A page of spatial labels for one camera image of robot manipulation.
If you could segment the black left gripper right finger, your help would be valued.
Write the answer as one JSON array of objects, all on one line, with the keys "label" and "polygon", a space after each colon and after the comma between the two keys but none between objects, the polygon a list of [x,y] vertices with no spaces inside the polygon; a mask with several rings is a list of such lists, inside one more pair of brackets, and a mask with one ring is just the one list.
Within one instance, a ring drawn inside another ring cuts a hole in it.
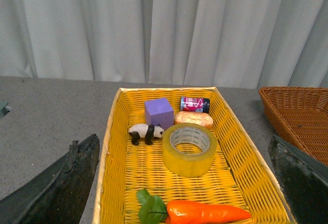
[{"label": "black left gripper right finger", "polygon": [[327,223],[327,166],[277,135],[268,151],[295,220]]}]

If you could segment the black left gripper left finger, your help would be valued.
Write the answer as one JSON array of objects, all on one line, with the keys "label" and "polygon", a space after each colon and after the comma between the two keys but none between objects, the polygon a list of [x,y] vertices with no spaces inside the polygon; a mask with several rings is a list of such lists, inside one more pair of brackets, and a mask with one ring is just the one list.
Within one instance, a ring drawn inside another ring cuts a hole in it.
[{"label": "black left gripper left finger", "polygon": [[79,223],[94,181],[100,152],[92,134],[1,200],[1,223]]}]

